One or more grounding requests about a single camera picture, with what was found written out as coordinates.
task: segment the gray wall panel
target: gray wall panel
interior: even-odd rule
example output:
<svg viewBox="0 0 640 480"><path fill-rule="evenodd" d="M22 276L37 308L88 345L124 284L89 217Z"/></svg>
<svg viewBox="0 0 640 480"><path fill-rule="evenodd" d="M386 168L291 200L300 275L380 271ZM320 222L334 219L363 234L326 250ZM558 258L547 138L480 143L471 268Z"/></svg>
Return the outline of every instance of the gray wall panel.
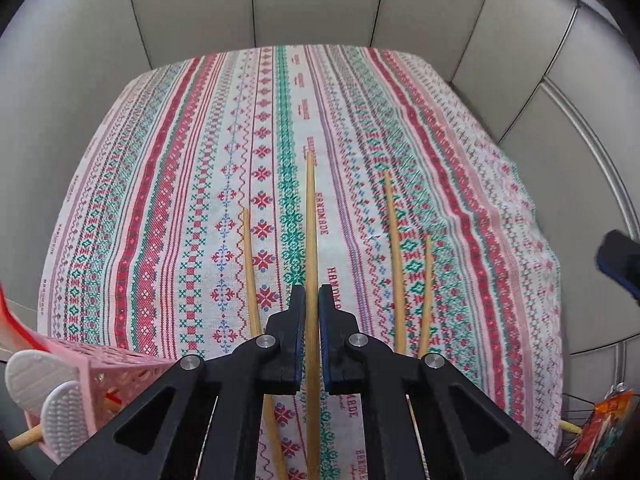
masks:
<svg viewBox="0 0 640 480"><path fill-rule="evenodd" d="M447 81L483 0L381 0L373 46L420 56Z"/></svg>
<svg viewBox="0 0 640 480"><path fill-rule="evenodd" d="M254 0L257 46L368 46L379 0Z"/></svg>
<svg viewBox="0 0 640 480"><path fill-rule="evenodd" d="M36 308L78 162L148 69L130 0L25 0L0 36L0 279L12 300Z"/></svg>
<svg viewBox="0 0 640 480"><path fill-rule="evenodd" d="M640 308L596 270L604 233L625 230L601 167L569 117L539 88L500 144L517 164L537 219L561 264L569 352L640 332Z"/></svg>
<svg viewBox="0 0 640 480"><path fill-rule="evenodd" d="M625 38L580 8L549 78L594 129L640 207L640 66Z"/></svg>
<svg viewBox="0 0 640 480"><path fill-rule="evenodd" d="M545 74L574 0L485 0L453 84L499 140Z"/></svg>
<svg viewBox="0 0 640 480"><path fill-rule="evenodd" d="M251 0L133 0L154 68L254 46Z"/></svg>
<svg viewBox="0 0 640 480"><path fill-rule="evenodd" d="M613 363L611 347L572 356L564 374L564 390L591 402L600 402L613 384Z"/></svg>
<svg viewBox="0 0 640 480"><path fill-rule="evenodd" d="M640 337L626 343L625 383L640 391Z"/></svg>

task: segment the wall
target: wall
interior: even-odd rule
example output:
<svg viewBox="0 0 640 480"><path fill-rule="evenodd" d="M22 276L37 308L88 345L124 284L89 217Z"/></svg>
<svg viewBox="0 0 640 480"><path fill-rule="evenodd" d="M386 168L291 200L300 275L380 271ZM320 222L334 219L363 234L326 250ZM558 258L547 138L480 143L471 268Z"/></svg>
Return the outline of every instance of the wall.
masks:
<svg viewBox="0 0 640 480"><path fill-rule="evenodd" d="M11 300L35 308L76 165L146 70L130 0L26 0L0 36L0 280Z"/></svg>
<svg viewBox="0 0 640 480"><path fill-rule="evenodd" d="M640 387L640 308L594 264L609 230L640 240L640 65L622 34L583 6L552 50L546 68L518 80L524 91L511 124L493 134L516 163L560 260L564 390L597 402L614 383ZM512 73L510 63L494 70ZM487 103L470 101L491 112ZM567 397L565 408L566 418L582 423L584 412L572 410L588 406Z"/></svg>
<svg viewBox="0 0 640 480"><path fill-rule="evenodd" d="M254 46L252 0L133 0L154 68Z"/></svg>

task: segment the patterned tablecloth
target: patterned tablecloth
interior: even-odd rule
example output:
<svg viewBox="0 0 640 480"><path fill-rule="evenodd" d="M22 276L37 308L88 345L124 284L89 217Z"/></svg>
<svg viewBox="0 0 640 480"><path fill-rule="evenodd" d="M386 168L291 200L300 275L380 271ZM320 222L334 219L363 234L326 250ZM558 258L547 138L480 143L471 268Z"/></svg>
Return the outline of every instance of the patterned tablecloth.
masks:
<svg viewBox="0 0 640 480"><path fill-rule="evenodd" d="M423 240L431 347L552 449L562 360L559 265L514 165L423 60L341 47L256 48L133 80L86 150L52 236L38 328L177 359L250 338L241 207L263 323L305 279L305 156L315 152L319 281L392 345L382 172L395 182L415 354ZM306 478L304 396L277 397L290 478ZM322 477L366 478L360 400L322 395ZM265 437L257 477L272 478Z"/></svg>

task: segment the bamboo stick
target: bamboo stick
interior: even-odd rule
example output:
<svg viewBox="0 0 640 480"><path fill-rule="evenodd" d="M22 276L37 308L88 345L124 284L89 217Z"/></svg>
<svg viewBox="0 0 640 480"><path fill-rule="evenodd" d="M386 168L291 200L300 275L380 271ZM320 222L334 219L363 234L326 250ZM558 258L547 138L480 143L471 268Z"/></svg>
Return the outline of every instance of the bamboo stick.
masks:
<svg viewBox="0 0 640 480"><path fill-rule="evenodd" d="M25 431L24 433L21 433L18 436L14 436L9 441L9 446L11 447L11 449L15 451L19 451L41 440L42 440L42 426L38 424L37 426L34 426L33 428Z"/></svg>
<svg viewBox="0 0 640 480"><path fill-rule="evenodd" d="M424 239L424 299L422 300L422 324L420 327L420 345L418 357L429 352L431 336L431 304L433 303L433 251L431 250L431 236Z"/></svg>
<svg viewBox="0 0 640 480"><path fill-rule="evenodd" d="M318 234L316 232L315 154L306 154L305 235L305 365L306 469L309 480L320 479L320 354L318 329Z"/></svg>
<svg viewBox="0 0 640 480"><path fill-rule="evenodd" d="M246 295L247 305L249 307L249 330L251 337L258 337L262 334L262 325L260 323L260 312L258 311L258 299L255 291L255 274L254 260L251 250L251 224L249 218L249 210L242 210L242 243L244 246L244 268L246 269ZM262 400L262 417L267 433L267 438L271 444L271 452L273 453L273 463L276 469L276 478L278 480L287 480L287 465L284 462L282 454L282 444L280 443L280 433L274 414L273 397L265 395Z"/></svg>
<svg viewBox="0 0 640 480"><path fill-rule="evenodd" d="M580 426L576 426L575 424L572 424L565 420L561 420L559 426L561 430L569 431L570 433L575 433L578 435L582 434L582 428Z"/></svg>
<svg viewBox="0 0 640 480"><path fill-rule="evenodd" d="M391 242L391 272L394 285L394 351L406 354L406 327L404 312L404 277L402 275L402 256L400 254L400 235L398 232L398 216L394 203L394 192L391 186L391 174L385 171L386 212L389 223L389 239Z"/></svg>

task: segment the wall seam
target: wall seam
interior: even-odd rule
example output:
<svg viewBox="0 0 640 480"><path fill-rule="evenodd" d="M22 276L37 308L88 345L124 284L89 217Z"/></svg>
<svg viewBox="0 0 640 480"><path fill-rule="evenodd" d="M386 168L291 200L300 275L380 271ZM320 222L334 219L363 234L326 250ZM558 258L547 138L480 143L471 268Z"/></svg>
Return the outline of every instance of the wall seam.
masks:
<svg viewBox="0 0 640 480"><path fill-rule="evenodd" d="M605 149L597 134L593 131L589 123L582 114L575 108L574 104L564 95L561 89L548 77L544 77L540 83L542 88L552 101L564 112L567 118L574 125L582 140L587 144L591 154L596 159L602 173L609 183L613 195L616 197L618 207L625 221L626 230L633 240L640 240L640 221L634 208L634 204L626 191L622 177L618 173L615 164L611 160L609 153Z"/></svg>
<svg viewBox="0 0 640 480"><path fill-rule="evenodd" d="M580 4L576 4L576 6L574 7L574 12L572 12L571 17L569 18L569 23L566 26L566 30L564 32L564 36L562 37L562 40L560 40L560 44L558 45L558 48L556 48L556 53L551 58L551 63L549 63L549 66L546 67L545 75L548 75L549 72L551 72L551 69L553 68L554 63L556 62L556 59L558 59L558 56L560 55L560 51L562 50L562 47L564 46L564 42L566 41L566 38L569 36L569 32L571 31L571 28L574 26L575 17L578 14L578 9L579 8L580 8Z"/></svg>
<svg viewBox="0 0 640 480"><path fill-rule="evenodd" d="M480 4L480 9L478 10L478 15L476 16L476 19L474 20L474 26L471 27L471 32L469 33L469 37L466 38L465 47L462 49L462 54L460 54L460 58L458 59L458 62L456 63L456 68L454 69L453 74L451 74L451 79L449 81L450 83L453 81L453 78L455 78L455 76L456 76L456 72L460 68L460 63L462 63L462 58L465 57L465 52L469 47L469 43L471 42L471 37L474 34L474 30L476 30L476 25L478 24L478 20L480 19L480 14L482 14L482 9L484 9L485 1L486 0L482 0L482 3Z"/></svg>
<svg viewBox="0 0 640 480"><path fill-rule="evenodd" d="M131 3L131 10L133 11L133 18L136 20L136 27L138 28L138 34L140 35L140 43L142 43L142 49L145 51L146 62L149 63L149 70L153 70L154 67L151 65L151 58L149 57L149 52L146 50L145 38L142 36L142 29L140 28L140 22L138 21L138 14L136 13L136 6L133 4L133 0L129 0Z"/></svg>
<svg viewBox="0 0 640 480"><path fill-rule="evenodd" d="M583 355L583 354L589 354L591 352L597 352L599 350L604 350L604 349L607 349L607 348L614 347L616 345L619 345L620 343L625 343L625 345L626 345L626 343L628 341L631 341L632 339L635 339L637 337L640 337L640 332L636 333L636 334L629 335L627 337L624 337L624 338L619 339L617 341L614 341L612 343L606 343L604 345L596 346L594 348L587 348L586 350L578 350L577 352L573 352L573 353L569 354L569 357L574 357L574 356Z"/></svg>
<svg viewBox="0 0 640 480"><path fill-rule="evenodd" d="M254 25L254 48L258 46L257 39L255 37L255 2L251 0L251 20Z"/></svg>
<svg viewBox="0 0 640 480"><path fill-rule="evenodd" d="M564 42L566 41L566 38L569 36L569 31L571 31L571 28L574 25L574 21L575 21L575 16L578 13L578 7L579 5L576 4L574 7L574 12L571 13L571 17L569 18L569 23L566 26L566 29L564 31L564 34L562 35L562 39L560 40L560 43L558 44L558 48L556 48L556 52L554 53L554 56L551 58L551 62L549 62L549 65L546 67L545 73L542 76L542 79L540 80L540 82L536 85L536 87L534 88L533 92L531 93L531 95L529 96L529 98L525 101L524 105L522 106L522 108L520 109L520 111L517 113L516 117L513 119L513 121L511 121L511 124L509 124L509 126L507 127L507 129L504 131L504 133L502 134L502 136L500 137L500 140L498 140L498 144L500 144L504 138L507 136L507 134L509 133L509 130L511 130L511 127L516 123L516 121L520 118L520 116L522 115L524 109L527 107L527 105L529 104L529 101L531 101L531 99L533 99L533 96L535 95L536 91L538 90L538 87L540 86L540 83L542 83L544 81L544 78L546 77L546 75L549 73L549 71L551 70L551 67L554 65L554 63L556 62L556 59L558 58L558 55L560 54L560 50L562 49L562 46L564 45Z"/></svg>
<svg viewBox="0 0 640 480"><path fill-rule="evenodd" d="M378 24L378 15L380 13L380 5L382 4L382 0L378 0L378 8L376 9L376 16L373 18L373 28L371 29L371 40L369 41L369 47L373 47L373 38L376 35L376 25Z"/></svg>

